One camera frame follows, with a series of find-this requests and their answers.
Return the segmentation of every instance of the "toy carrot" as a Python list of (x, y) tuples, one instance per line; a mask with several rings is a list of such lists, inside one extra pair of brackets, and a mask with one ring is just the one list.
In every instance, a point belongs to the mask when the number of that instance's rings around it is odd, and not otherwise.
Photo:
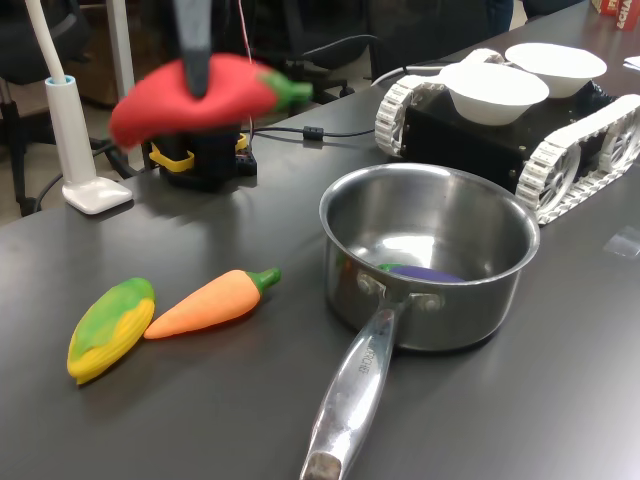
[(254, 308), (263, 292), (280, 281), (281, 272), (232, 270), (196, 290), (153, 322), (144, 338), (169, 337), (232, 320)]
[(114, 141), (131, 148), (157, 135), (239, 124), (311, 95), (310, 84), (290, 82), (238, 55), (212, 55), (209, 69), (203, 98), (189, 92), (181, 60), (138, 82), (113, 110), (109, 130)]

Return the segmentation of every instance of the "floor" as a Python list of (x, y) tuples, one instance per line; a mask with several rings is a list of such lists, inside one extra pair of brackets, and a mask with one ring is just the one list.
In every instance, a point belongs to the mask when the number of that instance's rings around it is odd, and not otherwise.
[[(515, 9), (511, 29), (524, 25), (526, 15), (522, 8), (522, 2), (515, 1)], [(356, 91), (365, 89), (370, 82), (364, 80), (370, 74), (368, 52), (365, 52), (355, 62), (336, 70), (333, 75), (338, 78), (346, 78), (349, 85)], [(46, 96), (43, 84), (27, 85), (26, 87), (12, 87), (12, 97), (18, 103), (21, 115), (42, 111), (46, 109)], [(107, 123), (109, 121), (108, 110), (99, 110), (91, 106), (84, 107), (85, 118), (89, 135), (95, 138), (107, 138)], [(142, 158), (135, 153), (130, 158), (134, 168), (142, 167)], [(56, 148), (51, 145), (29, 145), (25, 158), (27, 195), (36, 197), (40, 190), (60, 172)], [(98, 175), (117, 180), (118, 175), (111, 170), (104, 155), (96, 158), (96, 170)], [(60, 185), (54, 186), (45, 197), (42, 207), (51, 208), (64, 203)], [(0, 226), (13, 222), (20, 218), (20, 211), (13, 198), (13, 184), (11, 181), (11, 167), (6, 148), (0, 146)]]

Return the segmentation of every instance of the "lamp base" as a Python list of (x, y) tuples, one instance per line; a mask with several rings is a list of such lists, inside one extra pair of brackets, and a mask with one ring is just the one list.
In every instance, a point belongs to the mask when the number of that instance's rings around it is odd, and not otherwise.
[(87, 215), (104, 212), (133, 199), (131, 190), (103, 177), (82, 183), (65, 183), (62, 195), (67, 203)]

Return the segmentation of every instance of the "yellow bracket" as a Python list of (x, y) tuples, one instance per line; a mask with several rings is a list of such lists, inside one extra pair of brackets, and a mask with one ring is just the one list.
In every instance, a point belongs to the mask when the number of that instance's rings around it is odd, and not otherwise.
[(156, 162), (158, 165), (162, 165), (164, 168), (173, 173), (181, 173), (185, 170), (190, 170), (193, 168), (193, 159), (195, 155), (187, 150), (187, 154), (189, 157), (184, 160), (171, 160), (169, 157), (165, 157), (160, 153), (158, 147), (156, 147), (153, 143), (151, 143), (151, 153), (149, 154), (149, 158)]
[[(249, 140), (247, 136), (242, 133), (240, 134), (240, 138), (238, 139), (238, 143), (236, 143), (236, 152), (239, 150), (244, 150), (249, 145)], [(164, 168), (173, 173), (181, 173), (185, 170), (191, 170), (193, 168), (193, 159), (195, 155), (187, 150), (187, 154), (189, 155), (184, 160), (171, 160), (169, 157), (165, 157), (160, 153), (158, 147), (155, 146), (154, 143), (151, 143), (151, 153), (149, 154), (149, 158), (156, 162), (158, 165), (162, 165)]]

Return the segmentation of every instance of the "saucepan rim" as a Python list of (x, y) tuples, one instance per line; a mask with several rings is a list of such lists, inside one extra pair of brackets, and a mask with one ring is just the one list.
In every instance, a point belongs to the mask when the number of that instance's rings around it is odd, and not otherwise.
[[(329, 226), (327, 214), (329, 210), (329, 205), (333, 200), (333, 198), (337, 195), (337, 192), (346, 188), (347, 185), (353, 183), (357, 178), (370, 174), (371, 172), (376, 172), (380, 170), (406, 170), (406, 171), (414, 171), (414, 172), (421, 171), (421, 172), (429, 172), (429, 173), (441, 175), (441, 176), (443, 176), (446, 173), (447, 176), (456, 175), (458, 177), (462, 177), (462, 178), (477, 182), (489, 188), (490, 190), (493, 190), (495, 193), (497, 193), (498, 195), (503, 197), (506, 201), (508, 201), (513, 206), (513, 208), (516, 209), (526, 220), (525, 222), (526, 229), (529, 230), (529, 233), (530, 233), (527, 253), (522, 257), (522, 259), (520, 259), (520, 261), (516, 265), (509, 268), (508, 270), (505, 270), (504, 272), (501, 272), (497, 275), (493, 275), (491, 277), (481, 278), (479, 280), (470, 280), (465, 282), (456, 282), (456, 283), (434, 282), (434, 281), (424, 280), (421, 278), (407, 277), (407, 276), (399, 275), (397, 273), (393, 273), (389, 271), (379, 270), (376, 265), (369, 263), (366, 260), (358, 257), (357, 255), (352, 253), (348, 248), (346, 248), (340, 241), (338, 241), (336, 236), (333, 234), (331, 227)], [(343, 177), (339, 178), (338, 180), (336, 180), (335, 182), (333, 182), (331, 186), (327, 188), (327, 190), (325, 190), (324, 194), (322, 195), (322, 198), (320, 199), (319, 213), (320, 213), (320, 221), (322, 222), (322, 227), (324, 228), (325, 233), (327, 234), (329, 239), (349, 258), (370, 267), (374, 271), (379, 270), (380, 273), (383, 274), (384, 276), (388, 276), (388, 277), (391, 277), (397, 280), (402, 280), (405, 282), (410, 281), (410, 282), (424, 284), (424, 285), (436, 285), (439, 287), (455, 288), (455, 287), (481, 285), (484, 283), (495, 282), (496, 280), (500, 280), (504, 277), (508, 277), (509, 275), (512, 275), (518, 272), (519, 270), (521, 270), (535, 256), (540, 246), (540, 228), (538, 227), (538, 222), (536, 221), (534, 214), (527, 207), (525, 207), (511, 192), (502, 188), (500, 185), (497, 185), (487, 179), (484, 179), (472, 173), (463, 172), (462, 170), (456, 170), (454, 168), (439, 167), (435, 165), (428, 165), (428, 164), (422, 164), (422, 163), (390, 163), (385, 165), (375, 165), (373, 167), (365, 167), (359, 170), (355, 170), (351, 173), (348, 173)]]

